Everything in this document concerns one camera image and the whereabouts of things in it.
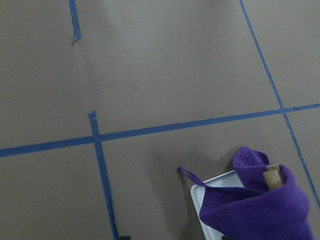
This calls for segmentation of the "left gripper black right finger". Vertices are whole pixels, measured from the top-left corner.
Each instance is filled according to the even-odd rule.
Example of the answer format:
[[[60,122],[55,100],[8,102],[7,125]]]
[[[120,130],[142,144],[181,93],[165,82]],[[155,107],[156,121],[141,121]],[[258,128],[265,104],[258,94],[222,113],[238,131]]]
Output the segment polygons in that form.
[[[238,240],[238,238],[233,235],[222,235],[221,240]]]

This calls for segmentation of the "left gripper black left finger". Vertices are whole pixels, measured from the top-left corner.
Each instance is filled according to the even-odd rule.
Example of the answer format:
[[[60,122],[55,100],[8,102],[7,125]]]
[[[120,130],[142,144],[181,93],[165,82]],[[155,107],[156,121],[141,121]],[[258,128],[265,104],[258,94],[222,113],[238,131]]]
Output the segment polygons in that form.
[[[119,240],[131,240],[131,237],[130,236],[120,236],[119,237]]]

